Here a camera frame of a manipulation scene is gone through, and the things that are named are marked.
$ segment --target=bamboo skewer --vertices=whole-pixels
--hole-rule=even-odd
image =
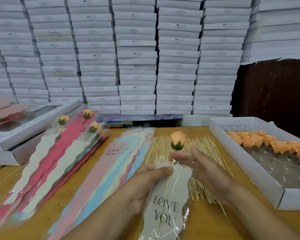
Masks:
[[[172,148],[170,146],[171,138],[169,136],[153,137],[149,150],[144,158],[144,164],[155,164],[156,162],[167,161]],[[231,176],[231,173],[227,163],[220,154],[216,147],[216,144],[212,137],[196,137],[194,139],[188,139],[181,151],[190,151],[191,146],[196,146],[204,154],[212,157],[219,165],[224,169],[226,168]],[[224,214],[225,210],[219,200],[210,193],[204,185],[202,185],[197,179],[191,178],[188,182],[189,195],[194,201],[196,198],[198,201],[205,202],[206,204],[219,204]]]

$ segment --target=open white box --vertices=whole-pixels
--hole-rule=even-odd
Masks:
[[[38,111],[40,109],[45,110],[44,107],[53,106],[54,108],[47,113],[44,113],[41,116],[38,116],[32,121],[26,122],[22,126],[18,126],[11,131],[0,131],[0,165],[22,165],[24,162],[28,160],[28,157],[22,158],[17,157],[15,153],[17,149],[12,149],[18,144],[23,143],[29,138],[38,135],[42,131],[44,131],[47,126],[50,126],[51,122],[58,116],[67,115],[80,107],[81,102],[71,101],[71,102],[54,102],[40,105],[39,107],[35,107],[32,111]],[[27,147],[30,141],[20,145],[18,148]],[[36,143],[31,143],[30,147],[34,148]]]
[[[300,189],[283,188],[262,166],[240,145],[225,133],[232,130],[263,130],[280,141],[297,141],[300,138],[285,132],[256,117],[211,118],[209,130],[236,161],[253,184],[277,210],[300,211]]]

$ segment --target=yellow table surface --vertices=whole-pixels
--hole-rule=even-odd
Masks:
[[[76,191],[87,177],[90,170],[99,160],[104,149],[115,138],[119,137],[125,129],[110,129],[110,137],[91,158],[62,186],[48,202],[46,202],[36,214],[20,226],[6,225],[0,230],[0,239],[27,240],[42,239],[49,228],[59,219],[63,209],[72,200]],[[186,133],[189,138],[196,136],[212,136],[207,127],[179,127],[179,128],[157,128],[155,136],[170,135],[179,130]],[[248,188],[256,197],[275,211],[263,197],[260,191],[251,183],[240,167],[234,162],[226,150],[214,138],[217,148],[229,166],[230,171],[237,181]],[[0,205],[3,203],[7,193],[13,188],[21,176],[23,167],[5,166],[0,168]],[[251,239],[248,232],[231,210],[225,207],[225,216],[219,205],[208,205],[201,201],[189,201],[189,218],[186,222],[183,240],[238,240]],[[285,222],[300,232],[300,211],[275,211]],[[140,216],[136,216],[126,232],[120,239],[136,240],[143,228]]]

